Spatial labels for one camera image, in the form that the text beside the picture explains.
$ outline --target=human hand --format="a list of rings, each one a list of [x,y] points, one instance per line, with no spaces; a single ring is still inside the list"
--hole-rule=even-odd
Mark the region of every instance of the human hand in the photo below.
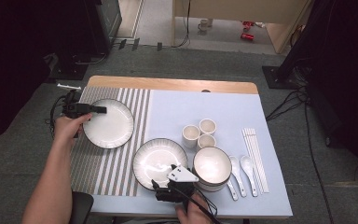
[[[195,193],[191,196],[194,201],[202,205],[207,209],[207,203],[201,198],[198,193]],[[199,207],[192,203],[188,202],[187,212],[181,207],[176,206],[176,215],[179,218],[181,224],[210,224],[211,220],[199,209]]]
[[[82,123],[90,118],[91,114],[80,116],[77,119],[70,119],[66,116],[57,118],[54,128],[54,142],[72,146],[76,133],[81,133],[83,130]]]

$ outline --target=red object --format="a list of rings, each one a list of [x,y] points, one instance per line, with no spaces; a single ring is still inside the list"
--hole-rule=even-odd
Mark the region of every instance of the red object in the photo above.
[[[255,37],[253,35],[248,35],[246,33],[243,33],[241,35],[241,39],[248,39],[248,40],[253,40]]]
[[[254,23],[252,21],[243,21],[242,25],[243,25],[243,31],[248,31],[251,29],[251,26],[253,26]]]

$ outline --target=human arm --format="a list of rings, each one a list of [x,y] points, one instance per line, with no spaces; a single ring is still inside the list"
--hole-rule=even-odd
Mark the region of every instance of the human arm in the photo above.
[[[76,132],[91,114],[56,120],[45,168],[25,208],[22,223],[68,223],[72,213],[71,148]]]
[[[199,196],[198,193],[194,193],[191,198],[204,208],[207,208],[207,203]],[[187,212],[181,206],[176,206],[175,210],[181,224],[212,223],[212,221],[199,209],[199,207],[191,201],[188,202]]]

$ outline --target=forearm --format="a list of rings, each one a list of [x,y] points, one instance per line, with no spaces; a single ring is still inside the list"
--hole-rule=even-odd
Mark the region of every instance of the forearm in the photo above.
[[[70,143],[54,141],[23,223],[68,223],[72,212]]]

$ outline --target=gray carpet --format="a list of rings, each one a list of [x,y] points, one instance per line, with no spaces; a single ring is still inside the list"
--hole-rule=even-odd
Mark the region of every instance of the gray carpet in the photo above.
[[[283,56],[195,49],[114,47],[102,62],[90,65],[82,81],[61,84],[84,87],[93,75],[191,78],[254,82],[265,114],[288,90],[269,89],[263,65],[279,66]],[[45,119],[55,99],[65,94],[54,84],[42,84],[11,126],[0,135],[0,223],[20,223],[22,211],[44,167],[51,137]],[[324,196],[312,165],[304,106],[268,122],[282,167],[294,215],[284,220],[252,219],[262,223],[330,223]],[[324,130],[308,107],[314,158],[324,182],[335,223],[358,223],[358,159],[345,148],[324,145]],[[111,217],[91,216],[88,223],[110,223]]]

